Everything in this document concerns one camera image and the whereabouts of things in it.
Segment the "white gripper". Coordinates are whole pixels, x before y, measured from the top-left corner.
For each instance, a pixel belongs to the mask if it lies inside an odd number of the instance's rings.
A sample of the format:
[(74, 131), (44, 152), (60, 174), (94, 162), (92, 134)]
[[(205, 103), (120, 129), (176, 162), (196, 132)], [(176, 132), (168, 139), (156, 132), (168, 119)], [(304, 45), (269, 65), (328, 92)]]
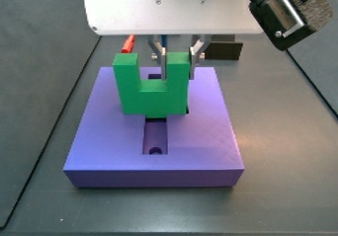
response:
[(193, 35), (189, 79), (211, 35), (259, 34), (248, 0), (84, 0), (88, 26), (98, 35), (150, 35), (152, 60), (167, 79), (167, 49), (157, 35)]

